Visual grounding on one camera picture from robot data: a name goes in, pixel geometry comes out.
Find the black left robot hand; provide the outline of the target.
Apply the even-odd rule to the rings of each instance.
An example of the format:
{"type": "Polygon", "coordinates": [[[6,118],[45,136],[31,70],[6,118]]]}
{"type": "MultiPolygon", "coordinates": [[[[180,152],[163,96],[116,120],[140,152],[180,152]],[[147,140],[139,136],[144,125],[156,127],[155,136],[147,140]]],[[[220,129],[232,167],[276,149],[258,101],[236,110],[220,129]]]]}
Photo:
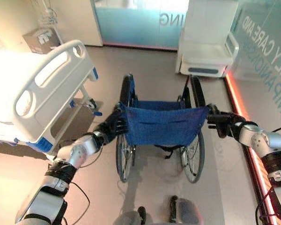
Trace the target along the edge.
{"type": "Polygon", "coordinates": [[[128,125],[123,108],[116,105],[106,120],[97,126],[96,131],[103,137],[104,145],[112,142],[118,135],[126,134],[128,125]]]}

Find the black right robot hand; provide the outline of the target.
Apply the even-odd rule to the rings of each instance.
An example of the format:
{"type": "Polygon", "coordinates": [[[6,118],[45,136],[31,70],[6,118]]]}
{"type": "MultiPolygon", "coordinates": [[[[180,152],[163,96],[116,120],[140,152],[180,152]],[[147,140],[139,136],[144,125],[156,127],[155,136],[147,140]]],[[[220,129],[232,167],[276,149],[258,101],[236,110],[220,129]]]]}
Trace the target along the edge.
{"type": "Polygon", "coordinates": [[[208,128],[216,129],[220,138],[229,136],[239,141],[241,130],[239,126],[246,122],[246,119],[234,112],[222,112],[214,104],[208,104],[207,106],[209,108],[209,114],[207,115],[208,128]]]}

